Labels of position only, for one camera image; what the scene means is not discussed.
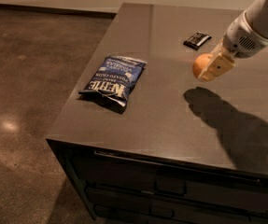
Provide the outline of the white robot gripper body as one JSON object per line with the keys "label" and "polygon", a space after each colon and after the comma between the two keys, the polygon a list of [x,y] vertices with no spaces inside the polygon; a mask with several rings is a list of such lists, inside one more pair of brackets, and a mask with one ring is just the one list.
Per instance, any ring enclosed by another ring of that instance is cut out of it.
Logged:
{"label": "white robot gripper body", "polygon": [[267,13],[241,13],[228,27],[223,47],[235,58],[252,57],[268,46]]}

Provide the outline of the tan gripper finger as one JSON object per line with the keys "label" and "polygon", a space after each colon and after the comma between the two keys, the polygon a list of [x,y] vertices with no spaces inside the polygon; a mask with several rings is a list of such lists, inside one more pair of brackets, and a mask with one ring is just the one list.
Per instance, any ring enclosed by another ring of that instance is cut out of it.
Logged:
{"label": "tan gripper finger", "polygon": [[218,54],[223,53],[224,47],[223,47],[223,40],[221,39],[217,45],[210,51],[211,54]]}
{"label": "tan gripper finger", "polygon": [[234,60],[222,53],[212,54],[209,65],[202,71],[198,79],[202,81],[212,81],[224,75],[234,68]]}

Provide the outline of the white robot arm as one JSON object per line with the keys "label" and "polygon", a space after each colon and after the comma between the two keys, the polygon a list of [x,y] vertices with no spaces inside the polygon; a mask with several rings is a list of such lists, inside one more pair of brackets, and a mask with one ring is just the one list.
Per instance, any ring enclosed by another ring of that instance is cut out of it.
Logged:
{"label": "white robot arm", "polygon": [[235,66],[236,59],[252,57],[268,46],[268,0],[256,0],[227,28],[210,53],[197,57],[193,75],[211,81]]}

